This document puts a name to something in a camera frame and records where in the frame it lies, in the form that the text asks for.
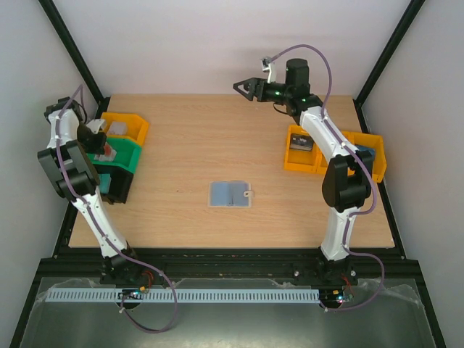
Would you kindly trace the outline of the white card holder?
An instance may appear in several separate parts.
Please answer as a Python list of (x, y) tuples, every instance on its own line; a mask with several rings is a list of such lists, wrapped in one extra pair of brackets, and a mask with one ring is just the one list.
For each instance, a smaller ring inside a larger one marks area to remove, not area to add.
[(254, 192), (246, 181), (213, 181), (209, 184), (208, 206), (248, 208)]

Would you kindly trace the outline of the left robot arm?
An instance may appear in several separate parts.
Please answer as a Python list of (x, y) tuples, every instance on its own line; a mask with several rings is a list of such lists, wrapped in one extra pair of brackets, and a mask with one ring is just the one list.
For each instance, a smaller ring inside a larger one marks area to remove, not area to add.
[(133, 173), (117, 165), (120, 151), (103, 130), (102, 119), (86, 123), (83, 105), (67, 96), (49, 105), (44, 117), (50, 139), (37, 158), (57, 194), (79, 211), (98, 241), (105, 280), (137, 283), (143, 267), (111, 221), (104, 201), (123, 203)]

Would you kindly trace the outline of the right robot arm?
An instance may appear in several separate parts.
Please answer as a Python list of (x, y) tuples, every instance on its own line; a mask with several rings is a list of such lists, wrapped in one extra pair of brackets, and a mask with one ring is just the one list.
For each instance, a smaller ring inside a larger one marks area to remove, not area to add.
[(326, 236), (320, 246), (316, 275), (326, 284), (349, 276), (346, 260), (356, 217), (373, 188), (373, 156), (352, 144), (335, 126), (322, 100), (310, 90), (310, 69), (305, 59), (286, 63), (285, 81), (274, 81), (273, 63), (262, 60), (268, 78), (249, 78), (234, 83), (233, 89), (250, 101), (271, 102), (285, 107), (285, 113), (314, 141), (328, 164), (322, 193), (329, 206)]

